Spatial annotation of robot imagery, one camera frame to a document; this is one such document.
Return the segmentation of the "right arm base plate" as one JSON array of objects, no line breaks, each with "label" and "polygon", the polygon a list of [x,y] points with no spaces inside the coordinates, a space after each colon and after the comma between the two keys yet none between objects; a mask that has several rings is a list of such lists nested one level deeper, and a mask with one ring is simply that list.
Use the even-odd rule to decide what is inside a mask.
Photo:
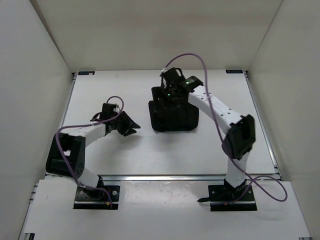
[{"label": "right arm base plate", "polygon": [[251,186],[233,192],[224,185],[209,185],[208,196],[197,200],[209,202],[211,212],[251,212],[257,211],[257,204]]}]

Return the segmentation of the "black skirt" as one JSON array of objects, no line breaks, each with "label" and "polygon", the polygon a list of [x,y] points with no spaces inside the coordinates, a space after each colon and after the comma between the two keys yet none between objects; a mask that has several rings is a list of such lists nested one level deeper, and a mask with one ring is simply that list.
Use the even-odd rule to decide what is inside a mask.
[{"label": "black skirt", "polygon": [[190,103],[156,110],[156,102],[151,100],[148,109],[151,127],[157,132],[189,132],[198,127],[199,108]]}]

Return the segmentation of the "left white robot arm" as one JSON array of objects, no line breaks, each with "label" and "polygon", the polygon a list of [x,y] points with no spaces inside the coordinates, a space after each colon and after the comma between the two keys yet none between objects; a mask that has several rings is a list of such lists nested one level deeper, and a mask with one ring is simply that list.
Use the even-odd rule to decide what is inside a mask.
[{"label": "left white robot arm", "polygon": [[141,127],[125,111],[98,112],[91,123],[62,128],[51,143],[46,172],[72,179],[93,200],[106,198],[112,202],[110,192],[104,187],[103,178],[85,167],[86,147],[112,131],[124,137],[135,134]]}]

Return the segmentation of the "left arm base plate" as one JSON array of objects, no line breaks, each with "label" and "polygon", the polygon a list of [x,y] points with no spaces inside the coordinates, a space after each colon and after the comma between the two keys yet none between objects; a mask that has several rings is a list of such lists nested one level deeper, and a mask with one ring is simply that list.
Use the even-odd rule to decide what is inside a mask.
[{"label": "left arm base plate", "polygon": [[120,184],[101,185],[110,195],[104,191],[89,190],[83,187],[77,187],[74,197],[73,209],[75,210],[118,210],[120,199]]}]

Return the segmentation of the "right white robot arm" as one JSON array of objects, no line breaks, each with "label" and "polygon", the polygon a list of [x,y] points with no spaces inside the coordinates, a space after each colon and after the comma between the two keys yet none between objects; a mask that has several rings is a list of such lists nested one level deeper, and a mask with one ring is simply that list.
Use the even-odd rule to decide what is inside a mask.
[{"label": "right white robot arm", "polygon": [[211,196],[198,202],[226,206],[239,201],[248,191],[246,166],[253,143],[256,141],[255,120],[239,114],[213,96],[207,86],[195,76],[174,85],[152,87],[149,114],[152,128],[157,132],[192,131],[199,123],[199,112],[210,117],[228,156],[227,174]]}]

